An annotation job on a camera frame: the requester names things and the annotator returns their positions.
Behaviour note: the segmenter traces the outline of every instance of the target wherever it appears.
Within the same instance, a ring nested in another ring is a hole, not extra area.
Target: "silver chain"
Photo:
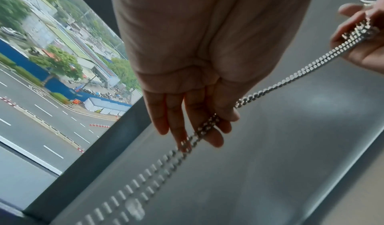
[[[248,97],[239,99],[236,102],[235,108],[241,108],[273,90],[304,77],[321,66],[326,65],[362,41],[373,37],[378,32],[379,29],[372,27],[369,19],[360,22],[352,31],[342,35],[345,42],[341,45],[330,50],[316,61],[308,64],[277,84],[248,95]],[[133,179],[131,183],[125,185],[121,190],[118,190],[108,201],[103,202],[91,213],[85,215],[84,219],[77,222],[76,225],[96,225],[100,223],[123,225],[129,222],[128,215],[134,217],[136,220],[143,219],[145,215],[143,207],[150,202],[150,198],[160,190],[161,186],[176,172],[178,166],[183,163],[192,149],[197,146],[198,142],[201,141],[207,132],[219,121],[218,116],[214,114],[207,122],[201,125],[193,135],[188,136],[187,139],[181,143],[181,147],[183,150],[186,150],[186,152],[180,151],[177,147],[170,150],[169,154],[164,155],[146,169],[144,173],[139,174],[137,179]]]

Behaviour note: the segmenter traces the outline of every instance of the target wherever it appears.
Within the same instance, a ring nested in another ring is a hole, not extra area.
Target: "white road line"
[[[84,141],[86,141],[87,143],[91,144],[90,142],[88,142],[87,140],[84,139],[84,137],[80,136],[79,134],[77,134],[76,132],[73,132],[75,133],[76,135],[78,135],[81,139],[83,139]]]
[[[9,125],[9,126],[11,125],[11,124],[9,124],[8,122],[4,121],[4,120],[1,119],[1,118],[0,118],[0,121],[1,121],[1,122],[4,122],[5,124],[7,124],[7,125]]]
[[[0,71],[2,71],[3,73],[5,73],[6,75],[10,76],[11,78],[13,78],[14,80],[16,80],[17,82],[21,83],[22,85],[24,85],[25,87],[27,87],[30,91],[32,91],[32,89],[30,89],[27,85],[23,84],[20,80],[16,79],[14,76],[11,76],[9,73],[5,72],[3,69],[0,69]],[[46,98],[44,98],[43,96],[41,95],[38,95],[40,96],[41,98],[45,99],[46,101],[48,101],[48,103],[50,103],[51,105],[53,105],[54,107],[58,108],[56,105],[54,105],[51,101],[47,100]]]
[[[48,164],[47,162],[39,159],[38,157],[36,157],[32,153],[26,151],[25,149],[22,149],[21,147],[17,146],[13,142],[11,142],[10,140],[8,140],[2,136],[0,136],[0,142],[4,143],[5,145],[12,148],[16,152],[19,152],[20,154],[22,154],[22,155],[26,156],[27,158],[35,161],[36,163],[40,164],[41,166],[45,167],[46,169],[52,171],[53,173],[55,173],[57,175],[61,175],[63,173],[60,170],[58,170],[57,168],[55,168],[52,165]]]
[[[45,110],[43,110],[42,108],[40,108],[39,106],[35,105],[37,108],[39,108],[40,110],[44,111],[47,115],[49,115],[50,117],[52,117],[51,114],[49,114],[48,112],[46,112]]]
[[[45,147],[46,149],[48,149],[49,151],[51,151],[53,154],[56,154],[56,155],[59,156],[60,158],[64,159],[61,155],[59,155],[58,153],[56,153],[55,151],[53,151],[53,150],[50,149],[49,147],[47,147],[47,146],[45,146],[45,145],[44,145],[44,147]]]

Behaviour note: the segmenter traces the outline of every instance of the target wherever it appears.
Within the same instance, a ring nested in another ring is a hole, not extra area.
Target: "hedge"
[[[16,72],[18,74],[20,74],[21,76],[23,76],[24,78],[28,79],[29,81],[31,81],[32,83],[36,84],[37,86],[40,86],[42,87],[43,84],[41,83],[41,81],[36,78],[35,76],[33,76],[30,72],[28,72],[27,70],[25,70],[24,68],[22,67],[19,67],[19,66],[15,66],[14,69],[16,70]]]
[[[63,104],[67,105],[70,103],[69,99],[67,99],[64,95],[62,95],[60,93],[51,92],[50,94],[52,95],[53,98],[57,99],[58,101],[60,101]]]
[[[0,62],[4,63],[8,67],[15,68],[16,63],[9,59],[8,57],[4,56],[3,54],[0,53]]]

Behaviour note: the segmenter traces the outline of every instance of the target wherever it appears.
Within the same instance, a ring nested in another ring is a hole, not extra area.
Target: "blue fence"
[[[44,68],[40,67],[34,62],[31,62],[28,58],[26,58],[24,55],[19,53],[16,49],[14,49],[13,47],[11,47],[10,45],[8,45],[6,42],[2,40],[0,40],[0,53],[8,57],[12,61],[14,61],[16,65],[30,72],[33,76],[38,78],[40,81],[44,81],[49,75],[49,73]],[[78,99],[80,101],[86,101],[89,97],[93,97],[93,98],[109,101],[111,103],[123,105],[123,106],[132,106],[126,103],[120,103],[118,101],[109,100],[99,96],[94,96],[92,94],[88,94],[85,92],[76,93],[73,89],[67,87],[65,84],[63,84],[56,78],[50,79],[45,85],[45,88],[47,88],[51,92],[60,93],[70,100]]]

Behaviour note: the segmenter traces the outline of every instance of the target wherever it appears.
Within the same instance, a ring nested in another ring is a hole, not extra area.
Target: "hand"
[[[343,58],[349,62],[366,69],[384,74],[384,0],[377,0],[373,6],[364,7],[360,4],[345,4],[339,8],[339,13],[350,17],[340,24],[331,37],[331,47],[340,45],[344,40],[341,35],[352,30],[355,24],[366,17],[371,19],[375,27],[381,31],[374,38],[358,44],[351,51],[345,53]]]
[[[180,144],[182,102],[196,130],[212,114],[231,131],[233,106],[278,63],[310,0],[113,0],[152,122]],[[204,139],[215,147],[217,129]]]

